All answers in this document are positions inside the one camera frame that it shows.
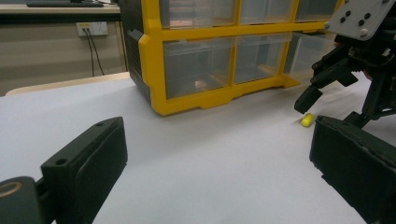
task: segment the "wall outlet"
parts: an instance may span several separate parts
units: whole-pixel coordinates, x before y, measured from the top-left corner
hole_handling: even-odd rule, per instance
[[[92,22],[92,35],[108,35],[107,23],[105,21]]]
[[[76,26],[77,26],[77,30],[78,30],[78,35],[79,36],[85,36],[84,29],[91,30],[91,23],[90,22],[77,22]]]
[[[105,21],[77,22],[76,26],[78,35],[80,36],[86,35],[84,29],[86,29],[87,33],[91,35],[108,35],[107,23]]]

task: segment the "yellow storage drawer cabinet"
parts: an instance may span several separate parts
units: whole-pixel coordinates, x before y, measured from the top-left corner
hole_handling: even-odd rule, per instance
[[[323,29],[340,0],[120,0],[131,78],[161,115],[298,81],[291,32]]]

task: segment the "white table surface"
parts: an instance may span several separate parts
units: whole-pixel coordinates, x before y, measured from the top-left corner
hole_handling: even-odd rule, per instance
[[[332,85],[311,112],[361,111],[369,81]],[[0,98],[0,180],[39,166],[94,123],[123,116],[129,161],[94,223],[360,224],[308,155],[314,126],[293,110],[305,86],[170,117],[124,79]],[[393,138],[393,117],[367,130]]]

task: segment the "beige wall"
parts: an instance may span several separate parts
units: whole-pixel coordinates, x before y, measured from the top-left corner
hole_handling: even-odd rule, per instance
[[[120,26],[107,23],[108,35],[94,36],[106,75],[125,72]],[[101,76],[93,50],[94,73]],[[0,95],[25,86],[92,76],[91,52],[75,23],[0,26]]]

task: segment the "yellow frame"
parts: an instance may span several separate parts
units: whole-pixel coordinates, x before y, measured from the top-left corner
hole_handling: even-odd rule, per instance
[[[281,56],[278,74],[273,77],[233,84],[233,71],[236,60],[236,48],[232,49],[231,75],[229,85],[211,91],[203,91],[191,95],[166,99],[165,76],[163,64],[163,41],[180,39],[213,38],[219,36],[265,35],[287,33],[293,31],[321,30],[324,21],[294,23],[297,14],[298,0],[293,1],[290,22],[279,24],[241,25],[237,18],[241,14],[242,0],[236,0],[235,24],[224,27],[194,28],[194,29],[163,29],[160,17],[159,0],[142,0],[142,13],[145,33],[139,40],[140,60],[143,81],[150,89],[150,101],[153,109],[161,115],[169,115],[195,107],[210,108],[228,104],[241,95],[272,87],[291,87],[299,82],[283,74],[287,58],[289,42],[286,43]],[[342,5],[338,0],[337,7]]]

